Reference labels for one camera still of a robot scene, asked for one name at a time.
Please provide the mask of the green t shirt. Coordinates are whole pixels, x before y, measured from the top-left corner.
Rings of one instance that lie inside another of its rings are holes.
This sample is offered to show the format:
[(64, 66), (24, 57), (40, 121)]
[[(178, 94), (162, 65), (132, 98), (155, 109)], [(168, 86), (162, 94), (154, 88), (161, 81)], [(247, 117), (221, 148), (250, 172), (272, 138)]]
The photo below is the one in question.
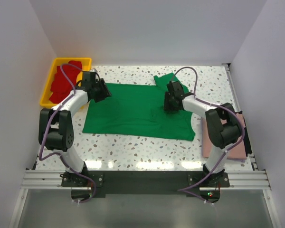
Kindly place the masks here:
[(123, 134), (193, 141), (191, 112), (164, 111), (164, 96), (173, 74), (153, 77), (154, 85), (108, 83), (111, 97), (90, 101), (83, 133)]

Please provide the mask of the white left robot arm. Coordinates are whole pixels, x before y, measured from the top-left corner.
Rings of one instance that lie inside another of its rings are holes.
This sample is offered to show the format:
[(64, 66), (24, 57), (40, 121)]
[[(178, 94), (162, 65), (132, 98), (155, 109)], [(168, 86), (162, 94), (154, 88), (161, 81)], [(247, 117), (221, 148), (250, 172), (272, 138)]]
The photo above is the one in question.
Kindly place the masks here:
[(40, 111), (39, 160), (46, 160), (53, 155), (58, 156), (66, 171), (73, 173), (72, 181), (77, 186), (85, 186), (89, 181), (89, 175), (83, 171), (85, 162), (73, 146), (75, 134), (72, 118), (91, 100), (97, 103), (111, 96), (104, 79), (97, 71), (84, 71), (82, 79), (73, 86), (65, 99), (52, 108), (43, 108)]

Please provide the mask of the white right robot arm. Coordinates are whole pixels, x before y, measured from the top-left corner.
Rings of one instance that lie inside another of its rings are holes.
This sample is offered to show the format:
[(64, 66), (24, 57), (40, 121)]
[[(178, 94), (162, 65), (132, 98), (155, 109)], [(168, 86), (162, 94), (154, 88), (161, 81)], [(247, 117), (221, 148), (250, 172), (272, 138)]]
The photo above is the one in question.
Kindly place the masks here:
[(245, 137), (245, 129), (230, 103), (214, 104), (197, 98), (193, 93), (185, 93), (179, 81), (170, 81), (164, 98), (164, 111), (180, 110), (197, 114), (207, 123), (211, 151), (203, 165), (202, 179), (191, 187), (204, 183), (212, 187), (224, 173), (225, 162), (230, 150), (240, 144)]

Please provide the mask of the yellow plastic bin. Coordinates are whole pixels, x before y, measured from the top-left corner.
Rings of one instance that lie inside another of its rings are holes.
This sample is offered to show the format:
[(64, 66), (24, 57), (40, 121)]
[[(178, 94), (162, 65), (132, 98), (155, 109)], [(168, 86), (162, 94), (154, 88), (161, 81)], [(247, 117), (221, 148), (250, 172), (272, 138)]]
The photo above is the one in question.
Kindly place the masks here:
[(50, 72), (47, 77), (45, 87), (43, 89), (42, 96), (40, 98), (40, 106), (44, 108), (51, 108), (57, 104), (51, 102), (49, 98), (52, 96), (51, 85), (55, 79), (55, 74), (57, 73), (57, 66), (61, 64), (66, 64), (69, 61), (80, 61), (82, 63), (83, 71), (90, 71), (92, 69), (92, 58), (90, 57), (57, 57), (53, 60)]

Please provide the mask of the red t shirt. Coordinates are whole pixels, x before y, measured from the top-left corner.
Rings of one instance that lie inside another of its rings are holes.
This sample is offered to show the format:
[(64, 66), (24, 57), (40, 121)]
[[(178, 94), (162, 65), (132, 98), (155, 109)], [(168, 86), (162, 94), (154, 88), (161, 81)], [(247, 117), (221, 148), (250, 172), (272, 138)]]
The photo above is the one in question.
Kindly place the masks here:
[[(70, 65), (64, 65), (63, 70), (72, 84), (75, 86), (77, 76), (81, 71)], [(63, 101), (72, 90), (73, 88), (71, 84), (61, 72), (60, 66), (57, 66), (57, 73), (55, 74), (55, 79), (51, 85), (51, 91), (53, 94), (49, 100), (55, 104), (58, 104)]]

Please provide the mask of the pink folded t shirt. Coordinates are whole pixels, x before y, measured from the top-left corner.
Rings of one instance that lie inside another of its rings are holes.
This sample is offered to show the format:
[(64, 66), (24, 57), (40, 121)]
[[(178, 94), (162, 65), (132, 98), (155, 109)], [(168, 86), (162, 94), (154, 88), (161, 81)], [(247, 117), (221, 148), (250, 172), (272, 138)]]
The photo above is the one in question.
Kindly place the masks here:
[[(208, 135), (207, 123), (204, 118), (201, 119), (201, 127), (202, 127), (202, 157), (208, 158), (211, 151), (211, 141)], [(239, 159), (244, 160), (246, 158), (246, 151), (244, 146), (244, 141), (242, 141), (239, 145), (235, 148), (231, 149), (228, 154), (228, 159)]]

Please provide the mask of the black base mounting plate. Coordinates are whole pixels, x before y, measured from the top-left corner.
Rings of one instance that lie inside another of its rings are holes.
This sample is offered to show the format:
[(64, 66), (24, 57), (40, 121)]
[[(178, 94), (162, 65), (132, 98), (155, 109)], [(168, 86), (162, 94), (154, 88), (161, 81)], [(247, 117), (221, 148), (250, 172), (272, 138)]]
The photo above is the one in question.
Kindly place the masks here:
[(61, 186), (71, 187), (72, 199), (86, 200), (89, 197), (104, 198), (108, 194), (153, 194), (176, 195), (181, 189), (189, 191), (188, 196), (196, 195), (217, 202), (220, 190), (230, 186), (228, 174), (212, 174), (205, 177), (203, 171), (87, 171), (81, 176), (64, 172)]

